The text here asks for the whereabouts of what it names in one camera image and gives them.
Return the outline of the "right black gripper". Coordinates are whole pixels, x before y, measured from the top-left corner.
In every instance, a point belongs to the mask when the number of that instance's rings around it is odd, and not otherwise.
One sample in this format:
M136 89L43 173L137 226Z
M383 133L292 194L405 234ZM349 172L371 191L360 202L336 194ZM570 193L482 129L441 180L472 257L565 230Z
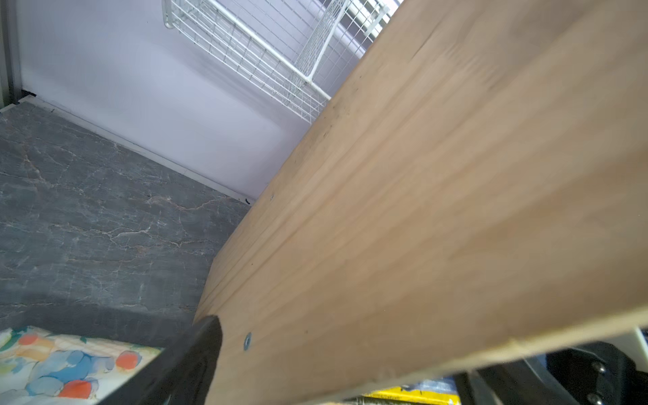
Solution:
M612 344L595 342L549 353L546 365L580 404L647 405L647 374Z

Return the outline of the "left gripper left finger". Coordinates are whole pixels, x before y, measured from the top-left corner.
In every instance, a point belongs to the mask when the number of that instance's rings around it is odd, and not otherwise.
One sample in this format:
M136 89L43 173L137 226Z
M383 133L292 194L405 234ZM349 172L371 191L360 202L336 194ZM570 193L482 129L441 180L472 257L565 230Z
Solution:
M219 317L205 317L101 403L204 404L222 342Z

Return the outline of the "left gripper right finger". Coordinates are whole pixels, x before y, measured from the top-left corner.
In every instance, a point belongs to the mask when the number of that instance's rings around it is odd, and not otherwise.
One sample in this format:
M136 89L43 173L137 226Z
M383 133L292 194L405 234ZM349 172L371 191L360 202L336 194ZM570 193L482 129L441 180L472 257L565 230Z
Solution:
M491 366L452 379L461 404L540 404L552 383L543 366Z

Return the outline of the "yellow cartoon cover book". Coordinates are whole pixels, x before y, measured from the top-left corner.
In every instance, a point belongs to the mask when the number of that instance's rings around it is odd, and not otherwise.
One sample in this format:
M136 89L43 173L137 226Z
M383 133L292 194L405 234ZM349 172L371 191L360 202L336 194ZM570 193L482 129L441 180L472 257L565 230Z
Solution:
M398 386L380 391L366 393L363 398L374 398L387 401L413 404L459 405L461 399L457 393L436 393L435 391L406 391Z

